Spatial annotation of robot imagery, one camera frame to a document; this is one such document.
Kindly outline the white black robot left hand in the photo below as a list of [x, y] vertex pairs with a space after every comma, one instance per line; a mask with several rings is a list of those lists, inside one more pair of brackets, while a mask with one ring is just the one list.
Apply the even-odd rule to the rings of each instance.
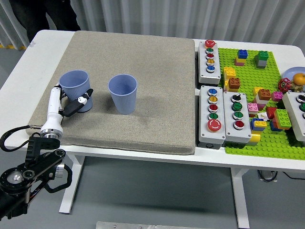
[[83, 95], [62, 108], [62, 88], [59, 85], [54, 86], [50, 94], [47, 121], [41, 127], [41, 137], [61, 139], [63, 135], [63, 128], [61, 126], [63, 117], [70, 117], [80, 111], [89, 102], [92, 93], [93, 89], [90, 88]]

